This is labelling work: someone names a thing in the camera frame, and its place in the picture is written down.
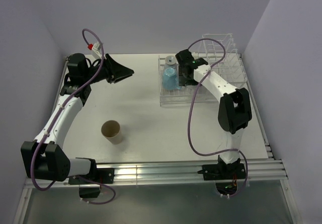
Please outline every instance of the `gray wall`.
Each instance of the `gray wall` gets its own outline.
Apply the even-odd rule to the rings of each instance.
[[[20,154],[48,119],[63,57],[29,0],[0,0],[0,223],[11,223],[26,173]]]
[[[65,54],[94,30],[110,53],[165,53],[204,33],[233,33],[243,52],[269,0],[32,0]]]
[[[271,0],[244,54],[268,139],[306,223],[321,223],[322,0]]]

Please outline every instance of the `white table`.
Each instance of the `white table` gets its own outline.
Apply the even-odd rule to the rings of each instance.
[[[159,54],[111,55],[135,74],[117,84],[92,84],[92,92],[66,136],[63,150],[69,158],[93,158],[98,163],[143,163],[216,160],[192,152],[187,138],[189,107],[162,108],[159,105]],[[197,103],[191,134],[202,153],[225,149],[226,135],[218,120],[218,103]],[[121,124],[125,137],[113,145],[101,134],[105,121]],[[245,129],[241,150],[248,159],[268,158],[262,132],[253,110]]]

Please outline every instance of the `gray floor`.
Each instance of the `gray floor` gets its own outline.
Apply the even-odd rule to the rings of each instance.
[[[214,188],[214,183],[117,187],[116,199],[106,205],[80,202],[76,188],[33,190],[24,223],[291,223],[279,181],[251,182],[231,200]]]

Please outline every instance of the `dish rack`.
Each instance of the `dish rack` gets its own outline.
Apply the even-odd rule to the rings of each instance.
[[[218,40],[226,49],[225,59],[214,66],[212,70],[230,84],[242,88],[247,82],[243,62],[238,54],[232,34],[204,34],[203,38]],[[223,49],[213,41],[201,41],[198,51],[193,53],[194,58],[204,58],[213,64],[223,56]],[[165,69],[165,58],[158,58],[160,106],[188,106],[196,86],[181,87],[181,89],[166,90],[162,87],[162,75]],[[199,89],[195,102],[217,102],[215,97],[203,86]]]

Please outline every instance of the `wire basket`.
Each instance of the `wire basket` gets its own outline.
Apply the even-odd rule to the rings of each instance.
[[[246,72],[243,62],[236,49],[232,34],[204,34],[203,38],[218,40],[226,49],[225,59],[214,66],[212,70],[218,73],[230,84],[237,88],[242,88],[247,82]],[[213,41],[201,41],[198,51],[193,53],[195,58],[204,58],[209,64],[215,63],[223,56],[220,45]],[[181,87],[181,89],[166,90],[162,87],[162,75],[165,67],[165,58],[158,58],[159,65],[159,92],[160,106],[187,106],[191,103],[192,95],[196,86]],[[216,102],[215,97],[205,88],[201,87],[197,93],[195,102]]]

